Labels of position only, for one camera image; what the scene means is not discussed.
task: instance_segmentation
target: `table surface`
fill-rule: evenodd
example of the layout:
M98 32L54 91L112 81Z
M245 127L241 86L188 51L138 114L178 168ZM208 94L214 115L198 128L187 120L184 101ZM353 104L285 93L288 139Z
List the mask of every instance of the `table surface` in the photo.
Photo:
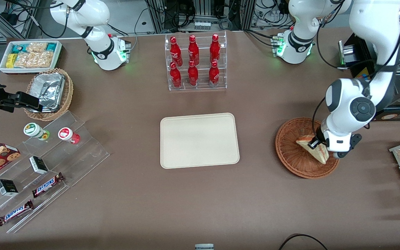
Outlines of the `table surface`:
M335 63L337 41L349 35L348 28L322 29L323 55ZM217 250L272 250L296 233L332 250L397 249L400 172L388 149L400 144L400 122L362 129L362 142L329 176L297 177L275 153L276 131L289 119L311 117L327 86L350 74L327 66L316 48L289 65L243 32L227 32L227 39L228 89L213 92L169 92L164 35L140 36L130 63L111 72L93 62L83 40L62 40L60 67L75 88L70 110L111 156L16 234L0 228L0 249L189 250L214 243ZM31 78L2 73L0 83L19 91ZM160 166L161 119L222 112L235 116L237 164ZM327 115L321 108L317 119ZM27 139L28 122L23 110L0 111L0 142ZM319 249L308 240L289 245Z

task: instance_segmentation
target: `round wicker basket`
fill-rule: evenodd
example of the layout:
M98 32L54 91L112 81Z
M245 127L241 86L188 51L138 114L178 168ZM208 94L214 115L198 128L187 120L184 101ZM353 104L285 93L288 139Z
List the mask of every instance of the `round wicker basket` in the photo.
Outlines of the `round wicker basket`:
M41 112L34 113L34 112L27 111L27 109L24 109L24 111L27 113L27 116L29 116L32 119L49 122L51 120L57 119L58 117L60 117L62 114L64 114L69 109L70 103L72 101L72 95L73 95L72 79L70 79L69 75L60 68L54 68L54 69L42 72L40 74L52 74L52 73L60 73L60 74L64 75L66 78L65 87L64 87L64 90L62 91L63 95L61 98L60 109L55 113L41 113ZM30 84L27 87L27 93L30 92L30 87L32 87L32 82L33 82L33 79L30 81Z
M314 128L319 125L320 122L314 120ZM298 137L309 134L313 134L310 118L299 117L287 121L277 132L276 152L285 167L294 174L307 179L322 178L338 166L339 160L330 153L324 165L295 142Z

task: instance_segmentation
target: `clear acrylic shelf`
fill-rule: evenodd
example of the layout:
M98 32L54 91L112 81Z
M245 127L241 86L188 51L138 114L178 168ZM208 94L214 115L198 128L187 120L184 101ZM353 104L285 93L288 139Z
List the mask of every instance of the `clear acrylic shelf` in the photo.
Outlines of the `clear acrylic shelf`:
M196 42L199 46L200 51L200 64L197 65L199 71L199 82L196 87L192 87L189 84L188 68L189 68L189 33L181 34L168 34L165 36L165 56L166 56L166 71L168 72L168 87L169 90L215 90L215 89L226 89L227 88L227 40L226 32L205 32L205 33L194 33ZM219 84L217 87L210 87L209 85L209 69L211 68L211 62L209 60L209 46L211 46L212 35L219 35L220 43L220 59L218 61ZM171 68L169 64L172 62L171 58L171 43L169 42L170 37L175 36L177 38L177 44L181 49L181 58L183 59L183 65L178 67L181 73L181 88L174 88L171 75L169 74Z
M104 147L90 135L83 125L84 122L81 119L68 111L44 127L50 132L48 140L40 141L36 138L29 138L17 146L21 157L0 171L0 179L12 180L19 193L13 197L3 196L0 193L0 217L24 205L28 200L32 200L35 208L13 218L3 225L1 230L5 230L7 233L18 231L109 156ZM69 127L79 134L80 142L71 144L58 138L58 131L63 127ZM33 171L29 162L29 158L33 155L44 160L49 172L40 175ZM33 198L32 190L52 179L59 172L62 173L65 180L37 198Z

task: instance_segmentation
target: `aluminum foil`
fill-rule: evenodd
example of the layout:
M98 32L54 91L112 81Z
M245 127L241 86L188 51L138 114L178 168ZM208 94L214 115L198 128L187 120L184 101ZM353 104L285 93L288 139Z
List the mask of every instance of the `aluminum foil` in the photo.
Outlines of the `aluminum foil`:
M40 100L42 112L57 112L60 109L64 84L65 77L60 73L39 75L33 79L29 94Z

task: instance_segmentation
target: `coca-cola bottle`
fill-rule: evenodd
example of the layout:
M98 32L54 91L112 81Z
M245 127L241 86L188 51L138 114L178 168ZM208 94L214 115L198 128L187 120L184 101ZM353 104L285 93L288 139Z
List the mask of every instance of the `coca-cola bottle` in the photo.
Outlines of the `coca-cola bottle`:
M183 59L181 59L181 49L180 46L177 44L177 39L175 36L170 38L171 41L171 57L173 62L177 64L177 66L181 67L183 65Z
M189 61L189 69L187 70L187 74L189 75L189 84L193 87L197 86L199 81L199 71L195 66L194 60Z
M189 36L189 47L187 48L189 52L189 60L193 60L195 65L200 63L200 53L199 46L195 41L195 35Z
M219 74L220 74L220 71L217 68L217 61L214 60L211 63L211 68L209 69L209 85L211 87L215 88L219 84Z
M175 62L171 62L171 71L169 74L171 75L171 81L173 82L173 86L176 89L181 88L181 74L180 71L177 69L177 65Z
M212 36L211 47L209 47L210 57L209 60L213 63L214 60L219 61L220 59L220 44L219 44L219 35L214 34Z

